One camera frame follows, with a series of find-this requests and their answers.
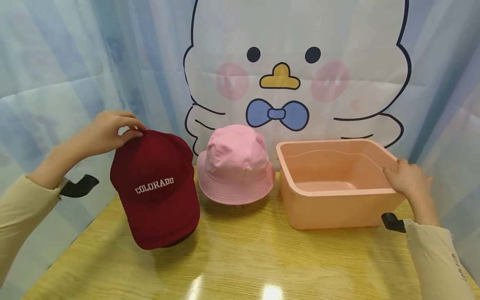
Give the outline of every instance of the fabric backdrop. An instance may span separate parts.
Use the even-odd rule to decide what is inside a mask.
[[[214,128],[250,125],[274,163],[280,141],[368,137],[435,176],[478,282],[479,13],[475,0],[0,0],[0,192],[105,109],[196,154]],[[35,230],[1,299],[19,299],[112,199],[111,161],[68,174],[100,184]]]

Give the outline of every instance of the hand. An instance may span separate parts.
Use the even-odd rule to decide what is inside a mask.
[[[384,174],[392,188],[407,198],[417,223],[440,226],[430,197],[431,177],[426,177],[419,166],[408,164],[404,159],[398,160],[397,170],[384,168]]]
[[[426,177],[423,170],[414,164],[409,165],[404,159],[398,160],[396,171],[384,168],[384,174],[392,188],[407,198],[430,197],[431,177]]]
[[[126,126],[130,130],[119,135],[119,129]],[[146,130],[146,127],[131,112],[101,112],[90,125],[56,146],[28,177],[37,185],[54,189],[82,159],[120,148],[127,141],[143,136],[137,130]]]
[[[130,130],[119,135],[119,129],[127,126]],[[143,136],[137,130],[146,129],[142,121],[129,111],[106,110],[99,113],[90,125],[66,141],[65,145],[82,160],[120,148],[127,141]]]

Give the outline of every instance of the yellow beak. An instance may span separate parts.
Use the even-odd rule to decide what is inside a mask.
[[[284,63],[278,63],[273,67],[272,74],[260,78],[261,88],[296,90],[300,87],[300,79],[290,74],[290,67]]]

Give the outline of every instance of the sleeve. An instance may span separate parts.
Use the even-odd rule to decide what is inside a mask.
[[[423,300],[475,300],[449,230],[405,221],[407,245]]]
[[[0,288],[25,240],[60,200],[65,183],[49,190],[22,175],[0,198]]]

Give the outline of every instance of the table surface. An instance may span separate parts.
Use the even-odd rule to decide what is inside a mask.
[[[194,234],[145,251],[115,198],[24,299],[420,299],[405,234],[383,227],[295,230],[278,197],[278,173],[272,192],[253,204],[216,204],[201,192],[199,199]],[[412,217],[406,201],[395,213]]]

